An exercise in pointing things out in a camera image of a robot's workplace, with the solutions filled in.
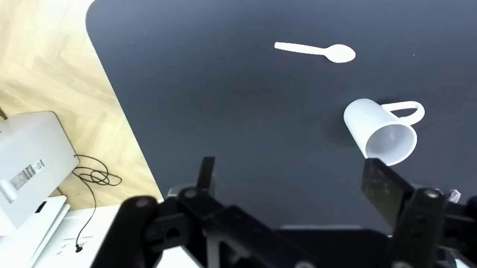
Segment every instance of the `mug handle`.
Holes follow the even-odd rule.
[[[395,110],[405,110],[405,108],[416,108],[414,113],[408,114],[408,116],[402,116],[399,117],[399,120],[402,123],[407,125],[414,125],[419,120],[422,120],[422,117],[425,116],[425,108],[420,102],[417,101],[401,101],[401,102],[389,102],[389,104],[381,104],[381,107],[387,111],[395,111]]]

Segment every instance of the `wooden floor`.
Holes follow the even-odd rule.
[[[100,205],[161,193],[85,28],[92,0],[0,0],[0,108],[13,116],[53,110],[77,153],[122,175],[118,187],[92,186]],[[73,208],[91,206],[74,177],[61,190]]]

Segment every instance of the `black table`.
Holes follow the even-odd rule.
[[[341,119],[359,96],[420,101],[417,148],[395,169],[475,193],[475,0],[95,0],[86,26],[162,193],[213,154],[217,199],[270,226],[386,229]],[[358,58],[277,40],[346,43]]]

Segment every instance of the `spoon handle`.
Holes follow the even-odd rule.
[[[299,43],[276,41],[274,47],[280,50],[295,52],[295,53],[325,55],[325,49],[322,47],[307,46]]]

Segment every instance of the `white spoon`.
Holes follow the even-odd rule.
[[[299,43],[276,41],[274,47],[280,50],[295,52],[295,53],[323,55],[329,61],[337,63],[349,62],[356,58],[356,52],[352,47],[341,43],[337,43],[328,47],[316,47],[316,46],[307,46]]]

